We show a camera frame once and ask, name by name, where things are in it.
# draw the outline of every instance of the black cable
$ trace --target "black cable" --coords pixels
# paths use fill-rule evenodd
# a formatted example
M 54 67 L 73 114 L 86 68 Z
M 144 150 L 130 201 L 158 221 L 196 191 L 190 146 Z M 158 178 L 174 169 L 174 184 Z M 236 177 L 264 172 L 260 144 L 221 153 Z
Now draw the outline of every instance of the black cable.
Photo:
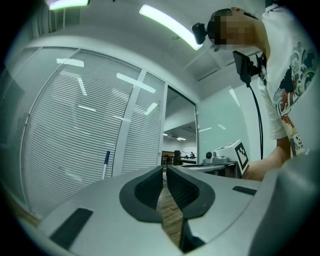
M 256 95 L 255 95 L 254 91 L 252 90 L 250 84 L 247 84 L 246 87 L 250 88 L 250 90 L 252 92 L 254 103 L 255 103 L 255 107 L 256 107 L 256 111 L 258 113 L 258 123 L 259 123 L 259 133 L 260 133 L 260 155 L 261 155 L 261 159 L 263 159 L 263 157 L 264 157 L 264 130 L 263 130 L 263 127 L 262 127 L 262 119 L 261 119 L 261 114 L 260 114 L 260 108 L 259 108 L 259 104 L 258 104 Z

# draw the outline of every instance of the ear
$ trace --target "ear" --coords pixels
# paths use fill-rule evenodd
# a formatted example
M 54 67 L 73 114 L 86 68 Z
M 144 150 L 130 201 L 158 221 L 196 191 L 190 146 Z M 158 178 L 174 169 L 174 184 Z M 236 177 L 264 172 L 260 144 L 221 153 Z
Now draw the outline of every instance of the ear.
M 245 11 L 244 10 L 242 10 L 241 8 L 237 8 L 237 7 L 231 7 L 230 8 L 232 11 L 235 11 L 235 12 L 238 12 L 238 13 L 241 13 L 241 14 L 243 14 Z

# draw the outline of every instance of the blue pen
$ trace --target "blue pen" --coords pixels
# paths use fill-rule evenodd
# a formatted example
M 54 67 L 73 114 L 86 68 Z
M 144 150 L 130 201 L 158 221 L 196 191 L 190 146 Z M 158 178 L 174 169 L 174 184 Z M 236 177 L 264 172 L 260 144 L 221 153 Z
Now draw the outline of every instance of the blue pen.
M 109 156 L 110 156 L 110 151 L 107 151 L 106 155 L 105 155 L 105 159 L 104 159 L 104 166 L 103 166 L 103 173 L 102 173 L 103 180 L 105 179 L 105 176 L 106 176 L 106 169 L 107 169 L 107 164 L 109 161 Z

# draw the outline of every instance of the white t-shirt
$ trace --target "white t-shirt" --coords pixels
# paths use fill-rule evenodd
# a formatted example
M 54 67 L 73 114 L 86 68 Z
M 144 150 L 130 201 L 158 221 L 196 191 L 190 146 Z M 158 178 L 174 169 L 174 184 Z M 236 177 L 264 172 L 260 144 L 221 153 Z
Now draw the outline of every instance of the white t-shirt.
M 276 140 L 287 136 L 293 155 L 299 155 L 305 152 L 305 147 L 290 112 L 301 95 L 316 84 L 318 52 L 287 8 L 274 4 L 266 9 L 262 22 L 270 45 L 270 56 L 266 63 L 266 86 L 259 79 L 258 87 L 268 113 L 270 138 Z M 307 115 L 308 110 L 300 113 Z

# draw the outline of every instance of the person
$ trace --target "person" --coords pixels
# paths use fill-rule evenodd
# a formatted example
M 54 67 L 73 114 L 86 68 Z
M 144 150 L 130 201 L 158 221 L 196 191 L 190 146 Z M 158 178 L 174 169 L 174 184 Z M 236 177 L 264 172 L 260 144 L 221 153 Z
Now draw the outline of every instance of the person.
M 262 19 L 257 19 L 237 7 L 220 9 L 212 14 L 207 30 L 200 23 L 192 30 L 198 44 L 208 35 L 215 51 L 256 47 L 266 59 L 266 78 L 259 78 L 258 87 L 265 101 L 270 138 L 276 140 L 276 147 L 266 158 L 250 162 L 242 177 L 261 181 L 266 172 L 281 167 L 291 154 L 305 153 L 292 112 L 299 108 L 301 117 L 311 112 L 311 108 L 301 106 L 308 105 L 312 98 L 305 92 L 319 83 L 319 56 L 290 10 L 274 3 L 266 8 Z

